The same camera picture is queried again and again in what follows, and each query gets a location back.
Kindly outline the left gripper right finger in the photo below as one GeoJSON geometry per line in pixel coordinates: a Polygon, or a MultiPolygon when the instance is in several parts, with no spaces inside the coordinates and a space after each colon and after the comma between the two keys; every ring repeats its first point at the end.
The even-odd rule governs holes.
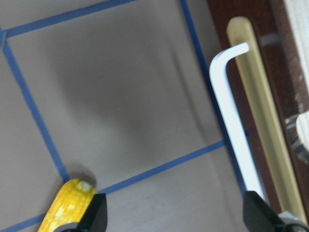
{"type": "Polygon", "coordinates": [[[282,232],[285,223],[255,192],[243,194],[243,222],[249,232],[282,232]]]}

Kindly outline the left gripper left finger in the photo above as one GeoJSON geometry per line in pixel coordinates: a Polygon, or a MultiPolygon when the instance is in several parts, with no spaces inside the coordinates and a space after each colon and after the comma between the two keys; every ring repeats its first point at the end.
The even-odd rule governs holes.
{"type": "Polygon", "coordinates": [[[95,194],[78,223],[76,230],[78,232],[105,232],[107,225],[106,194],[95,194]]]}

